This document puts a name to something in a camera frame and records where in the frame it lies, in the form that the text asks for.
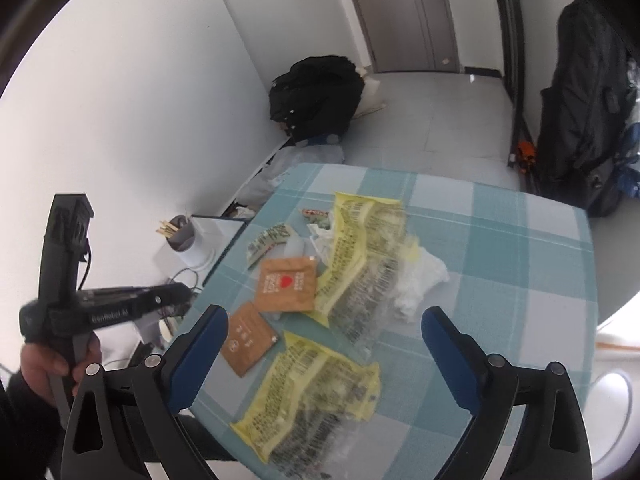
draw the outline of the orange object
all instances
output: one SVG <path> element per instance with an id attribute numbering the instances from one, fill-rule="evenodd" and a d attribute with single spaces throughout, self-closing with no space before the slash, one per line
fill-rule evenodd
<path id="1" fill-rule="evenodd" d="M 536 164 L 536 147 L 528 140 L 521 140 L 518 143 L 517 163 L 520 167 L 520 173 L 526 174 Z"/>

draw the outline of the door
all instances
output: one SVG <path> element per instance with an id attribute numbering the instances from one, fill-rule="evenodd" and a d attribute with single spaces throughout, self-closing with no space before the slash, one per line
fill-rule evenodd
<path id="1" fill-rule="evenodd" d="M 456 72 L 447 0 L 355 0 L 377 72 Z"/>

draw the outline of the trash bag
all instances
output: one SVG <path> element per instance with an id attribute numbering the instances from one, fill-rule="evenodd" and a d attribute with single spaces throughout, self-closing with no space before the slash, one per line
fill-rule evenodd
<path id="1" fill-rule="evenodd" d="M 285 146 L 278 150 L 271 163 L 240 190 L 236 202 L 251 209 L 260 209 L 287 175 L 287 171 L 302 162 L 342 164 L 344 152 L 339 144 L 325 146 Z"/>
<path id="2" fill-rule="evenodd" d="M 273 81 L 270 117 L 295 143 L 338 142 L 349 127 L 364 81 L 346 57 L 307 57 Z"/>

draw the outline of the blue gripper pad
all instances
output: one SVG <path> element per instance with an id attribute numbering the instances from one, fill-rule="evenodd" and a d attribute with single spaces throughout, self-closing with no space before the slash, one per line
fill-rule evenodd
<path id="1" fill-rule="evenodd" d="M 422 339 L 451 395 L 460 408 L 476 416 L 480 409 L 480 378 L 474 372 L 468 355 L 465 355 L 464 337 L 470 339 L 458 331 L 439 306 L 432 306 L 422 314 Z"/>
<path id="2" fill-rule="evenodd" d="M 179 335 L 165 353 L 167 365 L 162 370 L 162 382 L 167 391 L 166 405 L 177 415 L 190 407 L 207 377 L 228 333 L 228 317 L 221 306 L 209 305 L 194 327 Z M 171 366 L 172 350 L 178 354 Z"/>

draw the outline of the red heart logo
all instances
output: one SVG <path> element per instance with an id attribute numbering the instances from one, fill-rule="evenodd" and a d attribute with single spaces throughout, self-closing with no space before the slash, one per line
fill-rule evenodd
<path id="1" fill-rule="evenodd" d="M 282 276 L 280 279 L 280 288 L 287 288 L 293 283 L 293 278 L 291 276 Z"/>

